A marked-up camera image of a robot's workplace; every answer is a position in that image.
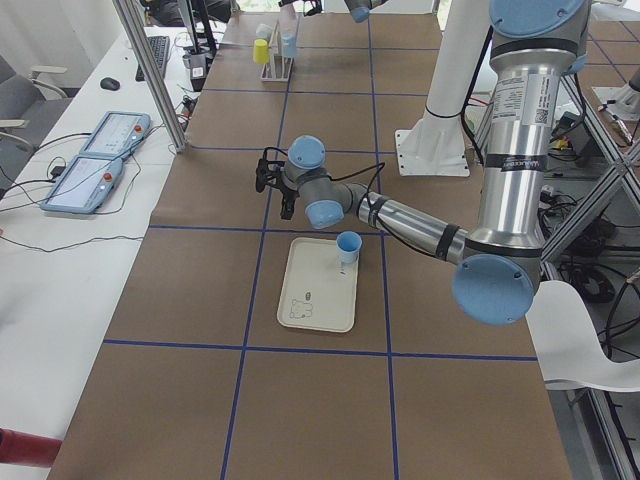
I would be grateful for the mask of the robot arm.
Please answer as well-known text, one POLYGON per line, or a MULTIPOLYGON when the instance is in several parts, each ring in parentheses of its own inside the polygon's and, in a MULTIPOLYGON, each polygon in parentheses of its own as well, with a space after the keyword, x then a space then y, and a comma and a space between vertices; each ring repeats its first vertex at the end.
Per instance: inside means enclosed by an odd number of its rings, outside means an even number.
POLYGON ((473 228, 332 176, 323 143, 309 135, 296 138, 282 160, 258 161, 256 189, 281 193, 283 218, 296 204, 316 229, 354 215, 414 251, 453 264, 453 297, 477 321, 521 319, 540 282, 537 209, 558 89, 584 63, 590 10, 587 1, 452 3, 423 116, 397 132, 396 154, 404 176, 466 176, 465 108, 480 66, 488 63, 497 81, 486 139, 477 147, 481 181, 473 228))
MULTIPOLYGON (((296 11, 294 7, 294 3, 296 0, 282 0, 278 1, 277 5, 280 9, 280 14, 284 17, 290 16, 291 18, 296 17, 296 11)), ((385 0, 381 1, 367 1, 367 0, 345 0, 344 4, 348 10, 348 13, 351 15, 351 18, 355 23, 363 23, 369 19, 371 11, 381 5, 386 3, 385 0)), ((323 5, 320 0, 310 1, 311 8, 309 10, 304 10, 302 15, 304 17, 314 16, 321 14, 323 12, 323 5)))

